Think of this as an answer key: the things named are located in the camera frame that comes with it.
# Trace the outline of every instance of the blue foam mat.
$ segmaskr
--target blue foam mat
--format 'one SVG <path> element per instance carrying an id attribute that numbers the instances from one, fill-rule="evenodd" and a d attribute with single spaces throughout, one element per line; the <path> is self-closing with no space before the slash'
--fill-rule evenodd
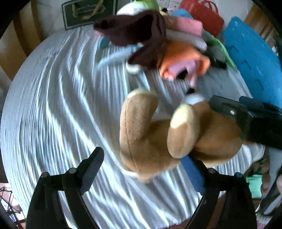
<path id="1" fill-rule="evenodd" d="M 282 71 L 268 44 L 238 17 L 233 17 L 223 38 L 254 99 L 282 107 Z"/>

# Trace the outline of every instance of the brown plush toy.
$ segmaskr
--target brown plush toy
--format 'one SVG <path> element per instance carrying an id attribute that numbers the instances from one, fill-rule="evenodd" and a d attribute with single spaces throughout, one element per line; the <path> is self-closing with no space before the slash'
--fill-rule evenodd
<path id="1" fill-rule="evenodd" d="M 207 101 L 182 104 L 172 119 L 152 121 L 158 98 L 136 89 L 123 103 L 120 116 L 120 155 L 125 167 L 140 181 L 180 164 L 188 154 L 206 166 L 217 166 L 234 157 L 242 141 L 235 121 L 213 111 Z"/>

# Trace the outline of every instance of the red handle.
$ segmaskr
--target red handle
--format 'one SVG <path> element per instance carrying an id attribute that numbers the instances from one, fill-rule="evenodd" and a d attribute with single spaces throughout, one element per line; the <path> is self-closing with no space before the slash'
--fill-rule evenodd
<path id="1" fill-rule="evenodd" d="M 203 1 L 202 0 L 198 0 L 198 3 L 201 4 L 201 5 L 204 5 L 205 3 L 208 3 L 209 4 L 209 8 L 211 10 L 213 10 L 212 9 L 212 5 L 213 5 L 215 7 L 215 12 L 218 14 L 218 8 L 217 8 L 217 6 L 216 6 L 216 4 L 214 2 L 208 1 L 208 0 L 203 0 Z"/>

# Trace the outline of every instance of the dark maroon cloth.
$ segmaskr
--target dark maroon cloth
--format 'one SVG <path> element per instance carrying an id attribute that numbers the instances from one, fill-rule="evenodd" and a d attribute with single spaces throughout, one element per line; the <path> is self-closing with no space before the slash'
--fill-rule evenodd
<path id="1" fill-rule="evenodd" d="M 137 15 L 116 15 L 94 24 L 94 29 L 103 33 L 114 45 L 144 46 L 127 60 L 129 64 L 139 64 L 155 69 L 166 51 L 166 24 L 156 10 L 146 10 Z"/>

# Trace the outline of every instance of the red bag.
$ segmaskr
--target red bag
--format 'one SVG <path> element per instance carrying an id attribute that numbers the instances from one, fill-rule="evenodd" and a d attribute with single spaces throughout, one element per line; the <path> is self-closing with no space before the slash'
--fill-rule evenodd
<path id="1" fill-rule="evenodd" d="M 207 0 L 183 0 L 179 6 L 180 9 L 185 9 L 195 20 L 203 23 L 204 30 L 210 34 L 217 36 L 224 24 L 224 20 L 218 14 L 218 8 L 215 3 Z"/>

